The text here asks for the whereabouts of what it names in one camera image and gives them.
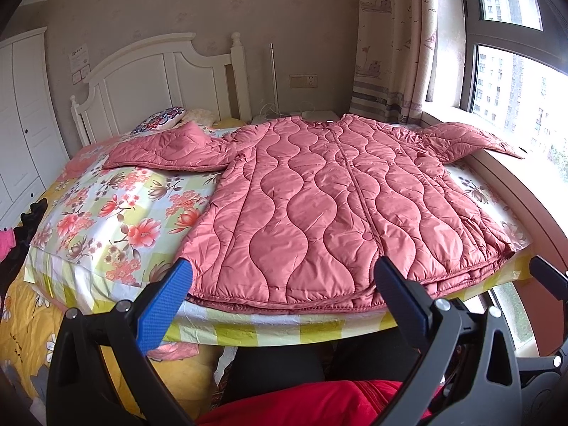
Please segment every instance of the bed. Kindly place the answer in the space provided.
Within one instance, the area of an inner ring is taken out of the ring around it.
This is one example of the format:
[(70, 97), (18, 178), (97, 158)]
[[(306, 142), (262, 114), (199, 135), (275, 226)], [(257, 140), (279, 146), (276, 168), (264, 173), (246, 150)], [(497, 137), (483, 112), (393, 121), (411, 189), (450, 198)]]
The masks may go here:
[[(0, 361), (30, 405), (42, 403), (42, 383), (62, 311), (78, 307), (86, 313), (104, 312), (159, 280), (182, 237), (206, 208), (219, 176), (142, 168), (103, 170), (108, 153), (131, 138), (128, 133), (143, 118), (172, 106), (211, 110), (218, 119), (252, 118), (239, 34), (231, 35), (230, 53), (220, 56), (199, 55), (192, 47), (194, 37), (194, 33), (161, 35), (129, 45), (84, 80), (89, 85), (84, 103), (71, 98), (85, 147), (46, 193), (48, 213), (8, 291), (0, 326)], [(221, 136), (231, 129), (206, 132)], [(496, 274), (452, 296), (466, 300), (497, 284), (528, 278), (532, 251), (526, 229), (468, 166), (457, 162), (446, 168), (505, 229), (518, 250)], [(158, 373), (195, 417), (208, 408), (220, 346), (315, 343), (392, 326), (394, 320), (386, 310), (240, 315), (185, 302), (164, 344), (150, 355), (163, 360), (156, 365)], [(136, 411), (127, 388), (120, 389), (112, 361), (110, 366), (121, 398)]]

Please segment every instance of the window sill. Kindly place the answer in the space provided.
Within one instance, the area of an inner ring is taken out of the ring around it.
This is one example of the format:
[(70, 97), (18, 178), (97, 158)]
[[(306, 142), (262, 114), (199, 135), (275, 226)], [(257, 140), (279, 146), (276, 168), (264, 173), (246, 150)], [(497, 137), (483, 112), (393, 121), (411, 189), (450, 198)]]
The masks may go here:
[[(426, 125), (449, 121), (467, 123), (499, 134), (499, 130), (472, 113), (456, 107), (424, 103), (422, 122)], [(558, 263), (550, 256), (550, 259), (547, 259), (560, 270), (566, 270), (568, 269), (568, 211), (564, 208), (565, 204), (561, 203), (560, 194), (551, 190), (550, 182), (546, 184), (546, 181), (541, 180), (539, 175), (542, 173), (542, 165), (539, 159), (520, 149), (518, 153), (525, 155), (525, 158), (518, 159), (498, 152), (481, 150), (468, 157), (468, 162), (490, 185), (497, 186), (494, 188), (521, 219), (535, 242), (538, 242), (541, 235), (538, 230), (544, 232), (549, 242), (554, 245), (562, 263)]]

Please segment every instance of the bay window ledge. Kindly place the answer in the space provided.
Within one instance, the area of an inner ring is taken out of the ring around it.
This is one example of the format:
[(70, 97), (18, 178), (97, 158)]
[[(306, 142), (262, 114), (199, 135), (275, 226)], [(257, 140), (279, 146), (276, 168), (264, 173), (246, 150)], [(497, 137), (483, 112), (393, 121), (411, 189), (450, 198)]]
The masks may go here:
[[(470, 112), (426, 102), (422, 123), (458, 121), (497, 136), (501, 131)], [(568, 269), (568, 184), (543, 165), (543, 157), (516, 148), (524, 159), (481, 150), (467, 162), (511, 207), (534, 239), (539, 254), (560, 270)]]

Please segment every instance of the floral bedsheet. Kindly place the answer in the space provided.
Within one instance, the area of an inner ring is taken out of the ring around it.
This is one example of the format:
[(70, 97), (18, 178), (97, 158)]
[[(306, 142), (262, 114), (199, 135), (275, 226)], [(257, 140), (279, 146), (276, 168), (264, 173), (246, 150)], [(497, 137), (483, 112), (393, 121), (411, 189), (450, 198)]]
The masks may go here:
[[(221, 136), (234, 129), (208, 130)], [(144, 168), (103, 170), (121, 140), (87, 146), (55, 183), (60, 194), (39, 226), (24, 280), (61, 307), (105, 312), (165, 274), (183, 237), (206, 208), (219, 172)], [(452, 178), (507, 232), (517, 254), (482, 283), (453, 294), (467, 299), (529, 277), (530, 239), (508, 206), (464, 162)], [(240, 315), (184, 302), (166, 341), (219, 345), (299, 344), (368, 333), (394, 325), (388, 311), (362, 314)]]

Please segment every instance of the beige wall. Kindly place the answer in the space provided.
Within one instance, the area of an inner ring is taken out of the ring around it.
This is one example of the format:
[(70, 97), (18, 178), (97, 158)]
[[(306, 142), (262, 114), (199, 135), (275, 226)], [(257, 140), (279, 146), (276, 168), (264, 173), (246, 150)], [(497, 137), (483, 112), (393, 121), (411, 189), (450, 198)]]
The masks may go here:
[[(353, 81), (358, 4), (359, 0), (48, 0), (35, 4), (35, 19), (26, 15), (25, 6), (19, 8), (9, 29), (13, 34), (16, 28), (47, 26), (53, 106), (73, 155), (81, 144), (69, 96), (75, 94), (82, 102), (88, 88), (82, 83), (73, 86), (67, 55), (81, 44), (87, 43), (94, 67), (136, 40), (171, 32), (196, 32), (194, 46), (201, 54), (226, 53), (229, 35), (239, 31), (246, 48), (253, 113), (273, 101), (270, 42), (275, 49), (281, 110), (309, 109), (302, 103), (308, 101), (316, 109), (344, 113)], [(316, 73), (319, 87), (289, 89), (292, 73)]]

